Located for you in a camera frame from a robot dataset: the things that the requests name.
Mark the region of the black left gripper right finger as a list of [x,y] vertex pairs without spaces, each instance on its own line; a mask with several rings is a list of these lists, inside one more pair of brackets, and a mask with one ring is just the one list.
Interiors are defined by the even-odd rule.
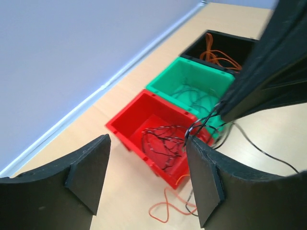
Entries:
[[307,173],[279,176],[246,166],[198,138],[186,146],[200,226],[207,230],[304,230]]

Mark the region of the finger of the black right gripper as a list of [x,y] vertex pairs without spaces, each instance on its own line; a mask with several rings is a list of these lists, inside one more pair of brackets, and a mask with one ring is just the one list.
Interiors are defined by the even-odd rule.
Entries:
[[234,121],[307,101],[307,2],[280,0],[260,40],[220,102]]

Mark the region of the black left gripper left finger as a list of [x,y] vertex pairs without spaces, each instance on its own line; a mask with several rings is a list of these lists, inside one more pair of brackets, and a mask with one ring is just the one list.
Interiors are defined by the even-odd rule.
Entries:
[[110,146],[110,136],[101,135],[43,166],[1,178],[1,229],[90,229],[99,207]]

